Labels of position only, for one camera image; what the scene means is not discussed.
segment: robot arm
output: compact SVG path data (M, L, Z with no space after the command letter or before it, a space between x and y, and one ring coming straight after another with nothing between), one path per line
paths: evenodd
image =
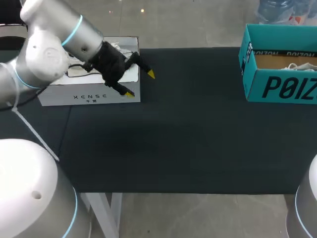
M18 80L21 93L29 93L61 78L68 68L64 49L85 62L87 71L98 70L105 85L121 95L134 95L118 83L132 63L154 77L153 71L138 55L127 59L104 42L103 34L63 0L22 2L20 16L28 26L28 39L16 59L6 66L0 65L0 102L15 98L13 80Z

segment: table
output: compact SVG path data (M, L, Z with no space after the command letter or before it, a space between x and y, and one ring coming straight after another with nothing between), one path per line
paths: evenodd
M142 49L141 103L20 107L79 192L295 193L317 153L314 105L250 103L238 48ZM0 138L37 142L11 112Z

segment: teal shoe box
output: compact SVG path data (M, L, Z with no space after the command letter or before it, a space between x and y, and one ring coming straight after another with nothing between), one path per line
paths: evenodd
M239 62L248 101L317 104L317 71L283 69L317 65L317 27L248 24Z

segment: water bottle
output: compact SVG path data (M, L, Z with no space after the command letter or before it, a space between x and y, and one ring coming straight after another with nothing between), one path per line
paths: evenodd
M260 0L256 15L260 24L288 24L294 0Z
M317 0L313 0L311 11L308 14L305 25L317 26Z
M310 13L312 0L295 0L294 13L290 18L293 25L303 25Z

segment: gray concrete floor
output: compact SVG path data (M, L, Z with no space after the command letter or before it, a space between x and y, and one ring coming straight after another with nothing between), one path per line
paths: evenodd
M141 48L183 48L240 46L245 24L255 22L258 0L67 2L106 36L139 36ZM283 195L129 193L123 198L120 236L284 238L286 205Z

